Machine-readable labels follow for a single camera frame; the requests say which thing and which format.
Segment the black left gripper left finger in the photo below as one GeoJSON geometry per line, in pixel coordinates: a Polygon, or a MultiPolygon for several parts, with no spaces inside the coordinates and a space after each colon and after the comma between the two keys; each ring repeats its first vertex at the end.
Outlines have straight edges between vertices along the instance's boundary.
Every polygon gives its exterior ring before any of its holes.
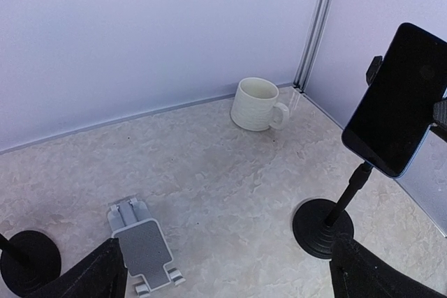
{"type": "Polygon", "coordinates": [[[74,267],[30,297],[124,297],[128,269],[119,240],[109,238],[74,267]]]}

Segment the black phone blue edge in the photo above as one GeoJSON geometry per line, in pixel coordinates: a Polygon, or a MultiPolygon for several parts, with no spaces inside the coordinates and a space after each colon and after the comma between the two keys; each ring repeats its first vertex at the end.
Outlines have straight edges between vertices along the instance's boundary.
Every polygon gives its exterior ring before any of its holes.
{"type": "Polygon", "coordinates": [[[343,130],[342,142],[385,175],[401,177],[445,92],[446,42],[403,23],[343,130]]]}

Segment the white phone stand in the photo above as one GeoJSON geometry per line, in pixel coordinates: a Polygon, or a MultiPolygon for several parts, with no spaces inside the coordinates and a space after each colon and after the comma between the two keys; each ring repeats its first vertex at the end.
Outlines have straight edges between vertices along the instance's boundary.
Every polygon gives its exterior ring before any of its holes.
{"type": "Polygon", "coordinates": [[[150,294],[167,285],[186,281],[176,268],[168,268],[174,261],[159,222],[151,215],[146,203],[137,198],[126,198],[110,205],[107,214],[112,238],[119,246],[138,297],[150,294]]]}

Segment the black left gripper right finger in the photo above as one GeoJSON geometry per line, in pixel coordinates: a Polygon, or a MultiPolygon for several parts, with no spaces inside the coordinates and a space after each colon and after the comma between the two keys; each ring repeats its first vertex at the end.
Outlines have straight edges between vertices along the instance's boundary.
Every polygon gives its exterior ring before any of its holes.
{"type": "Polygon", "coordinates": [[[329,263],[335,297],[443,297],[392,268],[347,234],[332,244],[329,263]]]}

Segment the black round base phone stand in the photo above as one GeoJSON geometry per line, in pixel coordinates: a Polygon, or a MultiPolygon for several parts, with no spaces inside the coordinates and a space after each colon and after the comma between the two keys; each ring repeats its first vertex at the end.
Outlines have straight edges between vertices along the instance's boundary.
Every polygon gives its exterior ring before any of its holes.
{"type": "Polygon", "coordinates": [[[26,297],[61,274],[61,254],[46,234],[24,230],[1,236],[1,277],[18,297],[26,297]]]}

